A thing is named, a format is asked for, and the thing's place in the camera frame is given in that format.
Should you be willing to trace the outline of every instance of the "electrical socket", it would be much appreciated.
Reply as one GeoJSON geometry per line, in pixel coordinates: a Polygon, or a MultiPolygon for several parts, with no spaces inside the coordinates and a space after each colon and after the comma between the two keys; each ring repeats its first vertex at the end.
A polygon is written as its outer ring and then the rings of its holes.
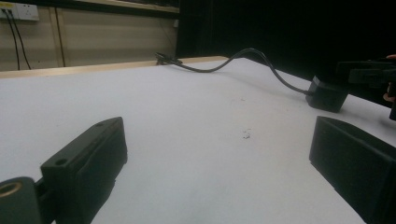
{"type": "Polygon", "coordinates": [[[24,21],[38,21],[37,6],[28,4],[16,4],[19,19],[24,21]]]}
{"type": "Polygon", "coordinates": [[[1,9],[11,10],[15,20],[38,21],[39,19],[37,6],[35,5],[0,2],[0,19],[6,19],[7,16],[1,9]]]}
{"type": "Polygon", "coordinates": [[[6,19],[7,18],[6,14],[3,12],[2,9],[11,10],[12,15],[14,16],[14,19],[15,20],[19,19],[20,17],[18,15],[18,10],[17,10],[17,6],[16,5],[17,4],[15,4],[15,3],[0,2],[0,19],[6,19]]]}

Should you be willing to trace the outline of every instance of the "beige wall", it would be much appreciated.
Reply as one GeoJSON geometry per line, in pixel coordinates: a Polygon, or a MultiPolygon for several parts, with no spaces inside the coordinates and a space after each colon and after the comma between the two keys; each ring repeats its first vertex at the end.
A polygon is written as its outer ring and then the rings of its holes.
{"type": "MultiPolygon", "coordinates": [[[[39,7],[40,21],[17,21],[33,69],[155,60],[173,55],[174,20],[39,7]]],[[[27,69],[20,46],[21,69],[27,69]]],[[[0,21],[0,71],[17,70],[12,33],[0,21]]]]}
{"type": "MultiPolygon", "coordinates": [[[[59,56],[56,54],[50,9],[39,7],[38,13],[40,21],[16,21],[29,64],[32,68],[62,66],[58,64],[59,56]]],[[[28,69],[16,32],[15,36],[19,46],[21,69],[28,69]]],[[[14,39],[7,20],[0,20],[0,71],[10,70],[18,70],[14,39]]]]}

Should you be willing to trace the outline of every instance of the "cable plug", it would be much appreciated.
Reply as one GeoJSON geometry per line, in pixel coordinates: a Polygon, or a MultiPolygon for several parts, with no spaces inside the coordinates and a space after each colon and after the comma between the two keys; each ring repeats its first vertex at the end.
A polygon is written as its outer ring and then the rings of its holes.
{"type": "Polygon", "coordinates": [[[175,58],[175,57],[171,57],[168,56],[166,54],[162,54],[162,53],[155,53],[155,57],[157,58],[157,64],[181,64],[183,63],[181,60],[175,58]]]}

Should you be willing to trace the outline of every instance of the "brass screw hole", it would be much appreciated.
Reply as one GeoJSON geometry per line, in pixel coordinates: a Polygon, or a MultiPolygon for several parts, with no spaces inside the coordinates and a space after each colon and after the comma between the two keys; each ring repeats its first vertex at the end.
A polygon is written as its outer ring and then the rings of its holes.
{"type": "Polygon", "coordinates": [[[0,198],[11,195],[22,188],[22,184],[20,182],[8,183],[3,186],[0,186],[0,198]]]}

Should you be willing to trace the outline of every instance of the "wire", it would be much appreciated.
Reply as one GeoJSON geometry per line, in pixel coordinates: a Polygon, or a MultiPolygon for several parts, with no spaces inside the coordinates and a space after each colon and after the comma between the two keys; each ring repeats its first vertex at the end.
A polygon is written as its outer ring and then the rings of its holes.
{"type": "Polygon", "coordinates": [[[27,63],[27,66],[29,67],[29,69],[32,69],[32,68],[30,67],[29,61],[27,60],[26,52],[24,51],[24,45],[23,45],[23,41],[22,41],[22,38],[21,38],[21,34],[20,34],[20,31],[18,30],[17,23],[15,22],[14,15],[12,15],[12,12],[11,12],[11,11],[9,11],[9,14],[11,14],[12,22],[14,23],[15,29],[17,30],[17,33],[18,33],[18,37],[20,38],[20,41],[21,41],[23,57],[25,58],[25,61],[26,61],[26,63],[27,63]]]}
{"type": "Polygon", "coordinates": [[[12,24],[11,20],[9,19],[8,12],[5,9],[2,9],[3,13],[6,14],[9,28],[11,29],[12,36],[14,36],[14,43],[15,43],[15,52],[17,53],[17,62],[18,62],[18,70],[21,70],[21,65],[20,65],[20,54],[18,53],[18,45],[17,45],[17,38],[15,37],[14,29],[12,29],[12,24]]]}
{"type": "Polygon", "coordinates": [[[271,62],[268,60],[268,58],[264,55],[264,53],[262,53],[261,51],[257,50],[257,49],[242,49],[241,51],[235,53],[235,55],[233,57],[231,57],[229,60],[227,60],[226,62],[222,63],[221,65],[215,67],[215,68],[211,68],[211,69],[197,69],[197,68],[193,68],[193,67],[189,67],[186,66],[182,63],[180,63],[179,60],[175,59],[175,58],[171,58],[169,56],[166,56],[164,54],[161,53],[156,53],[155,56],[157,57],[159,62],[162,63],[169,63],[169,64],[173,64],[179,67],[182,67],[184,69],[188,69],[191,70],[193,72],[197,72],[197,73],[212,73],[212,72],[216,72],[218,71],[220,68],[224,67],[225,65],[227,65],[228,63],[230,63],[232,60],[234,60],[235,58],[238,58],[244,54],[247,53],[256,53],[259,56],[261,56],[264,60],[265,63],[267,64],[268,67],[270,67],[271,71],[274,73],[274,75],[277,77],[277,79],[279,79],[280,82],[282,82],[283,85],[285,85],[286,87],[297,91],[299,93],[305,94],[305,95],[312,95],[313,92],[312,91],[305,91],[305,90],[301,90],[297,87],[294,87],[292,85],[290,85],[287,81],[285,81],[285,79],[283,79],[280,74],[275,70],[274,66],[271,64],[271,62]]]}

